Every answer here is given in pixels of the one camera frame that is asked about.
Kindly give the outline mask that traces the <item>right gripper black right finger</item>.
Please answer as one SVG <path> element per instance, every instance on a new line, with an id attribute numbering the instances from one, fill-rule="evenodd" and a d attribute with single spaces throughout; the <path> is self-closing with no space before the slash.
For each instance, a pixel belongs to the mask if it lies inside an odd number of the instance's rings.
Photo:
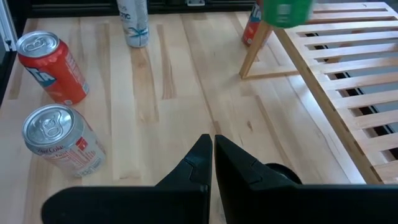
<path id="1" fill-rule="evenodd" d="M 215 168 L 227 224 L 398 224 L 397 184 L 303 184 L 222 135 Z"/>

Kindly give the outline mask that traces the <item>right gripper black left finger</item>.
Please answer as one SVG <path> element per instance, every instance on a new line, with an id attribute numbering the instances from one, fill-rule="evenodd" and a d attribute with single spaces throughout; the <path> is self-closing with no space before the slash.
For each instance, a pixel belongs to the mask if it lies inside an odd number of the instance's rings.
<path id="1" fill-rule="evenodd" d="M 42 205 L 43 224 L 208 224 L 212 153 L 203 134 L 155 186 L 61 190 Z"/>

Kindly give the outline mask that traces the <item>green Sprite soda can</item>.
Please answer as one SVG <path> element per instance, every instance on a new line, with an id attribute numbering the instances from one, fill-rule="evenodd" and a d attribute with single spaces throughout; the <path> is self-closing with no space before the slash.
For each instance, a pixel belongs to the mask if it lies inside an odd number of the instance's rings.
<path id="1" fill-rule="evenodd" d="M 263 0 L 262 19 L 278 28 L 304 24 L 312 13 L 314 0 Z"/>

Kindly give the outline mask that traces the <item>wooden slatted shelf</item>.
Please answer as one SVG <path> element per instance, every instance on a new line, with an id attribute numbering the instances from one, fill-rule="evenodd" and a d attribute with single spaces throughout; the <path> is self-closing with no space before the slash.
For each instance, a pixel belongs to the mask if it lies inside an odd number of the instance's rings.
<path id="1" fill-rule="evenodd" d="M 300 75 L 364 181 L 398 184 L 398 12 L 316 3 L 300 26 L 250 23 L 241 78 Z"/>

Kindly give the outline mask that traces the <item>silver Diet Coke can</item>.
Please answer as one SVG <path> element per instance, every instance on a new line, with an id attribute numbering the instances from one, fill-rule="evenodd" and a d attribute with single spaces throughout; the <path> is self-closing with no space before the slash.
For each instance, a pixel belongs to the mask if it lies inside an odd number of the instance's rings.
<path id="1" fill-rule="evenodd" d="M 86 119 L 71 107 L 45 105 L 33 111 L 22 125 L 27 148 L 64 174 L 83 177 L 96 172 L 106 152 Z"/>

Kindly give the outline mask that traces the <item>orange Fanta soda can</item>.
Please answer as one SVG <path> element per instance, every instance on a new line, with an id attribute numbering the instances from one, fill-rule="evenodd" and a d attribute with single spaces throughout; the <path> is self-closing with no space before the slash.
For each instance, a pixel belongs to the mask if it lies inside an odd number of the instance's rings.
<path id="1" fill-rule="evenodd" d="M 16 44 L 18 58 L 54 102 L 74 105 L 89 86 L 67 44 L 52 32 L 24 34 Z"/>
<path id="2" fill-rule="evenodd" d="M 264 9 L 264 0 L 256 0 L 256 2 L 252 7 L 248 22 L 245 26 L 242 35 L 242 42 L 248 47 L 252 44 L 254 36 L 258 30 L 259 24 L 262 21 L 261 14 L 263 9 Z"/>

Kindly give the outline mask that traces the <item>white Celsius slim can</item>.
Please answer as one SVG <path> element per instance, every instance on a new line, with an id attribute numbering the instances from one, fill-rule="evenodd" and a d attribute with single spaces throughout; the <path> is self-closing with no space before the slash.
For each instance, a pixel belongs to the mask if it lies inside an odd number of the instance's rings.
<path id="1" fill-rule="evenodd" d="M 126 43 L 135 48 L 149 43 L 147 0 L 117 0 Z"/>

